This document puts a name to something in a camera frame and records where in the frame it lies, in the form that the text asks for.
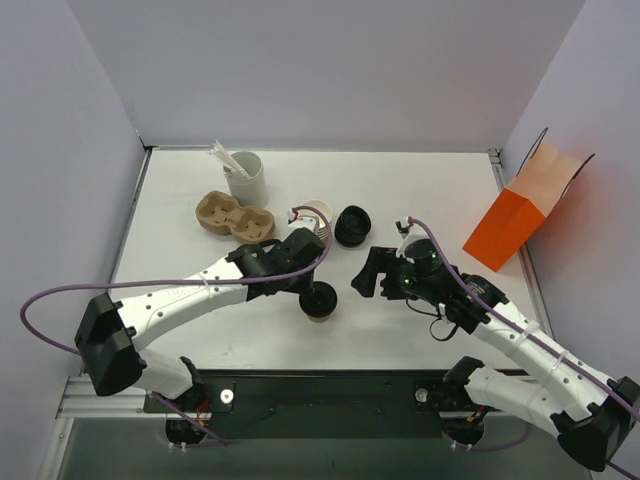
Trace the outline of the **black plastic cup lid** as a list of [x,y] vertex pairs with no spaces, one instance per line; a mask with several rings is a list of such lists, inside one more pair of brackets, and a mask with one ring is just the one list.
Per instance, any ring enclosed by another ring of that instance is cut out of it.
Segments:
[[328,283],[314,281],[311,288],[299,295],[299,306],[306,315],[311,312],[333,313],[338,304],[338,295]]

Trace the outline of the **single brown paper cup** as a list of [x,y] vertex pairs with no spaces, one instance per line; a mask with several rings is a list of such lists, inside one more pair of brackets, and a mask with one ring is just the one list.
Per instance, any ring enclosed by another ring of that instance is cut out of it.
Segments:
[[310,321],[314,323],[324,323],[331,317],[331,313],[311,312],[311,313],[307,313],[306,316]]

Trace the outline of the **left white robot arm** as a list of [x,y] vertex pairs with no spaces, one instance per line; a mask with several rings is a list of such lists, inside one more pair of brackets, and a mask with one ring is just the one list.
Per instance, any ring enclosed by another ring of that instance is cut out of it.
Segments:
[[201,403],[203,386],[186,357],[168,357],[151,344],[209,312],[279,292],[309,296],[313,272],[328,252],[307,228],[284,240],[241,245],[211,266],[146,295],[115,301],[104,292],[92,298],[75,345],[99,396],[129,387],[157,392],[179,410]]

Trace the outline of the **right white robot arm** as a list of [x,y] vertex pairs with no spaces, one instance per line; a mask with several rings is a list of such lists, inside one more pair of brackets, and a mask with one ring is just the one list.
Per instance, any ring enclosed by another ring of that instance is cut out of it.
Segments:
[[373,247],[351,282],[361,296],[380,288],[389,300],[423,300],[446,320],[494,347],[532,377],[513,379],[465,356],[445,376],[457,408],[471,402],[516,416],[553,436],[584,468],[602,472],[639,421],[639,385],[614,379],[546,335],[495,285],[461,273],[427,237],[401,248]]

